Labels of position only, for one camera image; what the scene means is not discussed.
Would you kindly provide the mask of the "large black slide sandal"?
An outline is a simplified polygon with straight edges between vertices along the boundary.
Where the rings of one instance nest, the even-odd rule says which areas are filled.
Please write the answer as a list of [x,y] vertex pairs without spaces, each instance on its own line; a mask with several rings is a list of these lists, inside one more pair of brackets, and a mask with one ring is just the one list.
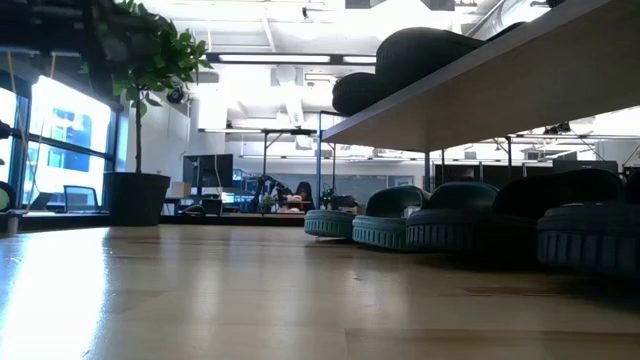
[[428,27],[397,31],[376,50],[375,74],[396,92],[521,25],[516,22],[486,40]]
[[392,88],[375,74],[352,73],[336,81],[332,90],[332,106],[338,113],[352,116],[392,93]]

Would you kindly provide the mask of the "green slide sandal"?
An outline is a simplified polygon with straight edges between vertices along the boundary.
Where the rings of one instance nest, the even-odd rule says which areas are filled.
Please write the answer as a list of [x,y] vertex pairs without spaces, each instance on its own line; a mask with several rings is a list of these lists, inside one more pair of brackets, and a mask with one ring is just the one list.
[[368,200],[365,213],[354,215],[337,210],[311,210],[304,218],[304,231],[318,237],[349,238],[380,247],[401,246],[406,230],[405,211],[426,209],[431,194],[413,185],[386,188]]
[[493,204],[498,189],[482,182],[449,182],[429,193],[413,185],[380,190],[368,200],[365,214],[352,222],[352,239],[390,250],[408,250],[405,211],[484,209]]

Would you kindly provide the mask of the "wooden shelf with black legs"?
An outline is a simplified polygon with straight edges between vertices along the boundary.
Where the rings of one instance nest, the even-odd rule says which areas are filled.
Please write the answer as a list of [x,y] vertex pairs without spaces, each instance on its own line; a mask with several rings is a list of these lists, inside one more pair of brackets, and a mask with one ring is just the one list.
[[327,129],[429,153],[640,105],[640,0],[566,0]]

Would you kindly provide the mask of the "mesh office chair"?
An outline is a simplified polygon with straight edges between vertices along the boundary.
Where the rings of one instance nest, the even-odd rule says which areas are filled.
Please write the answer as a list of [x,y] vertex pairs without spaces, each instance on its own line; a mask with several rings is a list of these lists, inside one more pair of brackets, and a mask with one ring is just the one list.
[[99,204],[94,188],[76,185],[63,187],[67,213],[97,213]]

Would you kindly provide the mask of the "long ceiling light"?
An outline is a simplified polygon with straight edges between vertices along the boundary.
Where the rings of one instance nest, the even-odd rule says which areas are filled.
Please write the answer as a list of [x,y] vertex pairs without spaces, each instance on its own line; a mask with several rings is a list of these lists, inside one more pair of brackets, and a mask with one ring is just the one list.
[[342,54],[284,54],[284,53],[207,53],[207,60],[212,63],[227,64],[328,64],[364,65],[376,64],[376,57],[369,55]]

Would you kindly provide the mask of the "metal framed workbench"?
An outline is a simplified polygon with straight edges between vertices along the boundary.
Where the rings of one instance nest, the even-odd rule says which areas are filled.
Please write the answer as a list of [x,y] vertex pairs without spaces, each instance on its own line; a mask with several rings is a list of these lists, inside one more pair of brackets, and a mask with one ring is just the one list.
[[[200,132],[205,133],[220,133],[220,134],[260,134],[263,137],[263,154],[262,154],[262,173],[257,177],[253,178],[253,181],[257,182],[257,188],[254,193],[250,193],[252,195],[251,202],[253,204],[258,204],[260,201],[260,196],[263,194],[263,188],[267,181],[273,182],[273,179],[268,176],[267,170],[267,154],[268,148],[278,140],[283,134],[286,135],[303,135],[307,137],[311,137],[316,133],[315,130],[309,129],[243,129],[243,128],[227,128],[227,129],[200,129]],[[202,187],[197,188],[197,195],[202,197]],[[239,194],[240,190],[234,190],[233,184],[230,187],[231,192],[234,194]]]

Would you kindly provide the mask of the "green plant in black pot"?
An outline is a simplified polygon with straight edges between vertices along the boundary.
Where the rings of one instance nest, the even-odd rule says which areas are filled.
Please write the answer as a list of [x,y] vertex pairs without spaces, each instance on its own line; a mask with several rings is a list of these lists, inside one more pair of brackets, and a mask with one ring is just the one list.
[[110,221],[115,226],[156,226],[170,178],[142,171],[142,120],[150,107],[161,105],[152,98],[154,92],[198,81],[199,70],[210,66],[206,43],[137,0],[111,2],[101,34],[124,51],[122,59],[111,55],[108,64],[113,94],[133,110],[135,135],[134,170],[105,175]]

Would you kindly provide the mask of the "black desk monitor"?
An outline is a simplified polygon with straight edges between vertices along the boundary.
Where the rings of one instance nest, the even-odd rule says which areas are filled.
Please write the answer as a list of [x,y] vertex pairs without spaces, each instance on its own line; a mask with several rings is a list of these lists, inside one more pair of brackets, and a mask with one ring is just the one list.
[[183,157],[183,181],[193,187],[231,187],[233,155],[187,155]]

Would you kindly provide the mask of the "black computer monitor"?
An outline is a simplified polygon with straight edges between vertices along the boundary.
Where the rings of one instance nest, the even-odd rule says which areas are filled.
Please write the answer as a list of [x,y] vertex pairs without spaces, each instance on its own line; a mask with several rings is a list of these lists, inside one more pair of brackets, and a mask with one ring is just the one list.
[[599,169],[609,171],[614,174],[619,173],[619,165],[616,161],[581,161],[581,160],[559,160],[552,161],[552,168],[555,173],[569,172],[583,169]]

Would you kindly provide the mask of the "large bright window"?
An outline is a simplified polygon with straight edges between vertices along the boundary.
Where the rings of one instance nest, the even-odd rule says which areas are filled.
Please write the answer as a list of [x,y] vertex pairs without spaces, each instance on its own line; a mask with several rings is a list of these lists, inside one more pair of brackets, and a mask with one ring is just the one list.
[[16,191],[17,208],[47,205],[63,210],[65,188],[96,192],[102,203],[103,173],[113,168],[115,113],[105,104],[44,76],[36,83],[0,74],[0,122],[16,131],[0,140],[0,182]]

